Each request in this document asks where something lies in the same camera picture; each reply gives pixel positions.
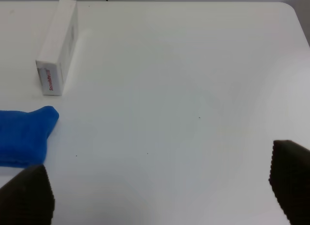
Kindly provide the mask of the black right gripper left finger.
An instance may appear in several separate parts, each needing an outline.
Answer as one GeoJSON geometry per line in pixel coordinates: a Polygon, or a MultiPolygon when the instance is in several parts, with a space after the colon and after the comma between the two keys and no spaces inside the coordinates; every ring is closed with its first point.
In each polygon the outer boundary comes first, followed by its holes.
{"type": "Polygon", "coordinates": [[[50,225],[54,210],[44,165],[29,166],[0,188],[2,225],[50,225]]]}

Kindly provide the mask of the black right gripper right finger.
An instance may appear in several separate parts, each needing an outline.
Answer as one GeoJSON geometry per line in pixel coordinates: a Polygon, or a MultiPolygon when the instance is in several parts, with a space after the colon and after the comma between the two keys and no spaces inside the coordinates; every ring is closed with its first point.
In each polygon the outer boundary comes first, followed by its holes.
{"type": "Polygon", "coordinates": [[[292,225],[310,223],[310,151],[291,141],[273,141],[269,183],[292,225]]]}

